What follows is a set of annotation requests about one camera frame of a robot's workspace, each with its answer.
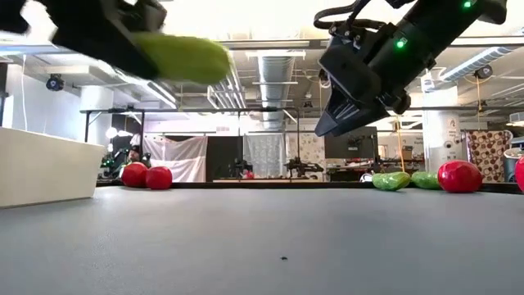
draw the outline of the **green vegetable toy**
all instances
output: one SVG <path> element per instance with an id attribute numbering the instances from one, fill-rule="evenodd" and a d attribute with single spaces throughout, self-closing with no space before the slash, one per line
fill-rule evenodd
<path id="1" fill-rule="evenodd" d="M 417 188 L 440 189 L 438 176 L 433 172 L 415 172 L 411 176 L 411 181 L 413 181 Z"/>
<path id="2" fill-rule="evenodd" d="M 409 174 L 405 172 L 378 173 L 372 178 L 375 188 L 392 192 L 407 187 L 410 181 Z"/>
<path id="3" fill-rule="evenodd" d="M 211 85 L 226 78 L 231 70 L 228 52 L 213 41 L 157 33 L 136 33 L 133 37 L 156 64 L 159 78 Z"/>

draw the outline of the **red object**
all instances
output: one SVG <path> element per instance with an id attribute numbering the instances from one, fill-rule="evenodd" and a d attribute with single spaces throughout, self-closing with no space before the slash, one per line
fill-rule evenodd
<path id="1" fill-rule="evenodd" d="M 515 165 L 515 178 L 517 179 L 518 187 L 524 192 L 524 157 L 518 159 Z"/>
<path id="2" fill-rule="evenodd" d="M 131 188 L 143 188 L 146 186 L 147 167 L 141 162 L 134 162 L 124 167 L 122 182 Z"/>
<path id="3" fill-rule="evenodd" d="M 170 189 L 173 174 L 166 167 L 153 167 L 147 171 L 146 184 L 150 189 Z"/>
<path id="4" fill-rule="evenodd" d="M 439 184 L 449 193 L 473 193 L 482 186 L 482 174 L 468 161 L 449 161 L 439 169 Z"/>

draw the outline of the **green pepper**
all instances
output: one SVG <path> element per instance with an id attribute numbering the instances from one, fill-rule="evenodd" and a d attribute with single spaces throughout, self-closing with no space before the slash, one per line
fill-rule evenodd
<path id="1" fill-rule="evenodd" d="M 375 174 L 372 178 L 375 188 L 386 191 L 397 191 L 409 185 L 411 178 L 405 172 Z"/>
<path id="2" fill-rule="evenodd" d="M 411 181 L 413 181 L 417 188 L 440 189 L 438 176 L 433 172 L 415 172 L 413 176 L 411 176 Z"/>

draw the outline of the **robotic arm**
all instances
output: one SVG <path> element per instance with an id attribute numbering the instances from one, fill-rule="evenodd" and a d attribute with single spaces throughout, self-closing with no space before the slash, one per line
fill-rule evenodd
<path id="1" fill-rule="evenodd" d="M 387 0 L 393 8 L 415 0 Z M 475 20 L 503 24 L 507 0 L 418 0 L 397 24 L 358 20 L 370 0 L 330 8 L 314 17 L 314 26 L 332 36 L 318 63 L 332 95 L 317 124 L 318 136 L 335 136 L 389 116 L 411 105 L 404 90 Z M 323 22 L 325 16 L 351 13 L 347 20 Z"/>

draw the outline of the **gray curtain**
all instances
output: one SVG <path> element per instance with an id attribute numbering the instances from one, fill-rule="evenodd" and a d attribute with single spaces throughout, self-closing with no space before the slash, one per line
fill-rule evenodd
<path id="1" fill-rule="evenodd" d="M 256 178 L 285 176 L 283 134 L 244 136 L 244 159 L 253 165 Z"/>

